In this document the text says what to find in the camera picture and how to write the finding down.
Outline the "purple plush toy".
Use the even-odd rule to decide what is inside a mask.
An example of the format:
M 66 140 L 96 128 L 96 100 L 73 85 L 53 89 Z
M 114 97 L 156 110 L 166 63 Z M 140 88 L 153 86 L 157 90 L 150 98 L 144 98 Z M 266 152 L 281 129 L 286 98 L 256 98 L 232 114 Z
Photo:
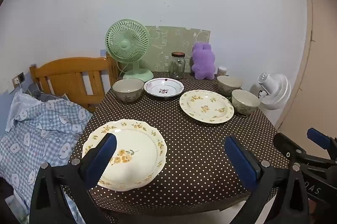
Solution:
M 204 42 L 195 42 L 193 45 L 191 67 L 197 80 L 213 80 L 215 77 L 215 55 L 211 45 Z

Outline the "blue checked bedding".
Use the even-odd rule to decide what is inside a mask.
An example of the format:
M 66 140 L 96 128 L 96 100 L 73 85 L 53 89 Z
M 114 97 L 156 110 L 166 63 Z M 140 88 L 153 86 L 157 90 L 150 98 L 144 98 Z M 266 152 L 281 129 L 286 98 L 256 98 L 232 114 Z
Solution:
M 42 102 L 21 91 L 14 95 L 1 134 L 1 178 L 13 187 L 26 215 L 41 164 L 66 165 L 91 116 L 62 98 Z

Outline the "scalloped yellow floral plate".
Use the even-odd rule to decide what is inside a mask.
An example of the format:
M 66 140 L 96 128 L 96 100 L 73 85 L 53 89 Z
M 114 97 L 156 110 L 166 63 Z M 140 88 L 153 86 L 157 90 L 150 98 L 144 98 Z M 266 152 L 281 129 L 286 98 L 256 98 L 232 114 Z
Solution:
M 149 184 L 164 168 L 167 145 L 157 128 L 144 121 L 120 119 L 94 130 L 83 144 L 82 155 L 107 134 L 116 136 L 116 150 L 98 185 L 126 192 Z

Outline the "green desk fan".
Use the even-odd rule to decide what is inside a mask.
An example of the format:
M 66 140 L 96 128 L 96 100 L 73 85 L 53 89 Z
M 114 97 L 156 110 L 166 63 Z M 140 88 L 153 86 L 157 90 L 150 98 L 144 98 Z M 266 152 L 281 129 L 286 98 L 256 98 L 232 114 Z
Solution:
M 140 67 L 140 60 L 147 54 L 150 36 L 138 21 L 121 19 L 110 26 L 105 37 L 106 50 L 118 63 L 131 64 L 123 78 L 137 78 L 143 82 L 153 79 L 153 73 Z

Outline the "white fan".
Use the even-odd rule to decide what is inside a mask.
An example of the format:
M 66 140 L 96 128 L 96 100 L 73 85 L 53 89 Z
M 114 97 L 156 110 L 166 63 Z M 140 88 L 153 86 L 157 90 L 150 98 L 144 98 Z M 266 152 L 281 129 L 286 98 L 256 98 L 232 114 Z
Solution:
M 262 73 L 258 77 L 262 90 L 258 98 L 267 110 L 283 107 L 291 94 L 291 84 L 284 74 Z

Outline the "green patterned board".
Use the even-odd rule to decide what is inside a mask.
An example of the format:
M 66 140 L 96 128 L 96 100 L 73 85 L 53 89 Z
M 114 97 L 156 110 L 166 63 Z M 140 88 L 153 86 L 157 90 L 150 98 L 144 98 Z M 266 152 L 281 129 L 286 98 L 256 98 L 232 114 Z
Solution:
M 173 52 L 185 53 L 185 72 L 191 71 L 191 53 L 196 42 L 208 43 L 210 31 L 172 26 L 147 26 L 149 47 L 140 67 L 152 72 L 168 72 Z

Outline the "brown polka dot tablecloth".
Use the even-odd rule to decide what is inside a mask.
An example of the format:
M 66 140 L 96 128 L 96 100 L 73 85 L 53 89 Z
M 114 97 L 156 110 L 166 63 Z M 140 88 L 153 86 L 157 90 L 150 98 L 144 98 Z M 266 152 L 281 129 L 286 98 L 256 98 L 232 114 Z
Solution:
M 109 91 L 88 121 L 71 157 L 81 155 L 92 131 L 109 121 L 136 119 L 156 127 L 166 141 L 167 161 L 147 186 L 115 192 L 100 186 L 91 190 L 96 203 L 124 214 L 173 216 L 224 210 L 245 200 L 242 186 L 224 152 L 224 140 L 234 135 L 259 160 L 285 168 L 284 156 L 273 146 L 276 129 L 262 111 L 248 117 L 234 115 L 228 122 L 209 125 L 183 112 L 179 100 L 162 100 L 148 94 L 132 104 Z

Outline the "red patterned white plate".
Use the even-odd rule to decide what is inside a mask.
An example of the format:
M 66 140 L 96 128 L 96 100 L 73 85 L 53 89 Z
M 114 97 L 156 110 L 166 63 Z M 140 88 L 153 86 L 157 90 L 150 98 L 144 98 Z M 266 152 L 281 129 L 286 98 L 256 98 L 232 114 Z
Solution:
M 147 81 L 143 89 L 151 96 L 171 98 L 180 95 L 184 91 L 184 85 L 172 78 L 154 78 Z

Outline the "glass jar with lid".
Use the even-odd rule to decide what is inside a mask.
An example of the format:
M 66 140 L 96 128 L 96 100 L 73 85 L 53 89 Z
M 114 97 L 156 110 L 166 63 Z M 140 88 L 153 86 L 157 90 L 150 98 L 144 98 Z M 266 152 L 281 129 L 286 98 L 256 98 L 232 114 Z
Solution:
M 181 79 L 185 72 L 185 53 L 172 52 L 171 54 L 171 66 L 170 77 L 173 79 Z

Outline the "round yellow floral plate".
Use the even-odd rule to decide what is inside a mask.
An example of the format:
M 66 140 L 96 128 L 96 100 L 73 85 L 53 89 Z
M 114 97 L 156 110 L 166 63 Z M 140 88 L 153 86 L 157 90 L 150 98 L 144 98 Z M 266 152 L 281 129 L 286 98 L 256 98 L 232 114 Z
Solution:
M 234 107 L 226 97 L 207 90 L 185 92 L 179 104 L 189 117 L 204 123 L 225 123 L 234 116 Z

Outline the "grey floral bowl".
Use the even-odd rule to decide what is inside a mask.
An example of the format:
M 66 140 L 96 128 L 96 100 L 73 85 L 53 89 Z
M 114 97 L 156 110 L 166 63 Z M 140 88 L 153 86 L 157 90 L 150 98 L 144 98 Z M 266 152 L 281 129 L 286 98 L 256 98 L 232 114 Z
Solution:
M 118 80 L 112 89 L 118 99 L 124 103 L 132 103 L 140 98 L 144 82 L 137 78 L 126 78 Z

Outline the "toothpick container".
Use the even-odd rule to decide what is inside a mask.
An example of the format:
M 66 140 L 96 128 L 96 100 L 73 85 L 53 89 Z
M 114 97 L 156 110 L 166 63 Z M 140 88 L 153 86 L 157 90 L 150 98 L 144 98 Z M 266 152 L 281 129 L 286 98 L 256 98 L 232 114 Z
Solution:
M 219 66 L 217 69 L 217 76 L 226 76 L 226 75 L 227 75 L 227 68 Z

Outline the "wall socket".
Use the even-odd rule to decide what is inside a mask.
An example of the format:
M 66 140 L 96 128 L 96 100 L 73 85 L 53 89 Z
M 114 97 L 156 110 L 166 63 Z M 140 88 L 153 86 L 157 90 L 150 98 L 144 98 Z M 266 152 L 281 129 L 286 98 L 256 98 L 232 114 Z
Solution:
M 18 74 L 15 78 L 12 79 L 13 86 L 16 88 L 17 86 L 21 86 L 21 84 L 25 81 L 25 75 L 23 72 Z

